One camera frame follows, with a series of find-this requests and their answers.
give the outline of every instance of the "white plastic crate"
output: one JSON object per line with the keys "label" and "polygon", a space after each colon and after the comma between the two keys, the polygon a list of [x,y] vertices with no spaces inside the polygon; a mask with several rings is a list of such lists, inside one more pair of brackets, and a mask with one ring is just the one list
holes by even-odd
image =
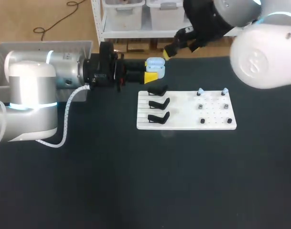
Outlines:
{"label": "white plastic crate", "polygon": [[103,0],[113,31],[140,30],[145,0]]}
{"label": "white plastic crate", "polygon": [[151,9],[153,30],[178,30],[183,28],[183,0],[147,0]]}

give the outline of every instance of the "black peg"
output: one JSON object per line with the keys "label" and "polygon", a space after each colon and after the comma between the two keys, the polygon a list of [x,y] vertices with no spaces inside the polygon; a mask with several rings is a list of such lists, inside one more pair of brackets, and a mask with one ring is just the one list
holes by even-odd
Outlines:
{"label": "black peg", "polygon": [[150,87],[147,92],[153,95],[157,95],[157,96],[164,96],[164,94],[167,92],[168,90],[168,86],[165,85],[164,87],[160,87],[160,88],[154,88],[154,87]]}
{"label": "black peg", "polygon": [[165,116],[163,118],[149,114],[147,116],[147,119],[149,120],[150,123],[159,123],[159,124],[163,125],[166,123],[166,121],[168,121],[169,117],[170,117],[170,112],[167,112],[167,113],[165,113]]}
{"label": "black peg", "polygon": [[154,108],[154,109],[165,110],[166,107],[169,105],[169,103],[170,103],[170,98],[167,98],[163,104],[160,104],[155,101],[149,101],[149,106],[151,107],[151,109]]}

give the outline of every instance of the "black table surface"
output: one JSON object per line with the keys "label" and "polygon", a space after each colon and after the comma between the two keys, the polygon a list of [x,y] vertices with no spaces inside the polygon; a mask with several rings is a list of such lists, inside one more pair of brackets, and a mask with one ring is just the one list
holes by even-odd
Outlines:
{"label": "black table surface", "polygon": [[0,145],[0,229],[291,228],[291,86],[251,88],[228,58],[166,65],[154,85],[227,87],[237,129],[138,130],[148,85],[96,89],[73,104],[62,148]]}

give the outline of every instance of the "light blue object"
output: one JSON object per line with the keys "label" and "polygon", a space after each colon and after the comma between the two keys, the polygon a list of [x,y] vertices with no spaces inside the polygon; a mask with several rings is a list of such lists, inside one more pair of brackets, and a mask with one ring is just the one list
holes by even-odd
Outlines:
{"label": "light blue object", "polygon": [[204,90],[203,90],[202,88],[199,88],[199,89],[198,89],[198,93],[199,93],[199,94],[202,94],[202,93],[204,93]]}
{"label": "light blue object", "polygon": [[57,103],[52,103],[52,104],[39,104],[36,106],[24,106],[21,104],[10,104],[11,109],[15,110],[26,110],[26,109],[40,109],[40,108],[46,108],[46,107],[51,107],[51,106],[56,106]]}
{"label": "light blue object", "polygon": [[161,57],[150,57],[146,61],[146,72],[158,73],[158,78],[162,79],[165,75],[165,60]]}
{"label": "light blue object", "polygon": [[229,90],[227,88],[223,89],[223,94],[227,94],[229,92]]}
{"label": "light blue object", "polygon": [[254,0],[255,3],[257,3],[258,5],[261,5],[261,1],[260,0]]}
{"label": "light blue object", "polygon": [[291,13],[290,12],[274,12],[274,13],[270,13],[268,16],[271,16],[271,15],[276,15],[276,14],[282,14],[282,15],[286,15],[286,16],[289,16],[291,17]]}
{"label": "light blue object", "polygon": [[165,65],[165,60],[161,57],[150,57],[146,61],[146,65]]}

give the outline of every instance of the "glowing blue ring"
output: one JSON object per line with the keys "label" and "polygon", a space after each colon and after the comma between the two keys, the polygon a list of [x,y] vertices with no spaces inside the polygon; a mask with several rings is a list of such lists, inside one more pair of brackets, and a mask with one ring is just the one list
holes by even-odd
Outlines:
{"label": "glowing blue ring", "polygon": [[57,103],[52,103],[52,104],[38,104],[38,105],[34,105],[34,106],[25,106],[22,104],[10,104],[10,108],[11,109],[15,109],[15,110],[26,110],[26,109],[41,109],[41,108],[46,108],[46,107],[52,107],[52,106],[56,106]]}

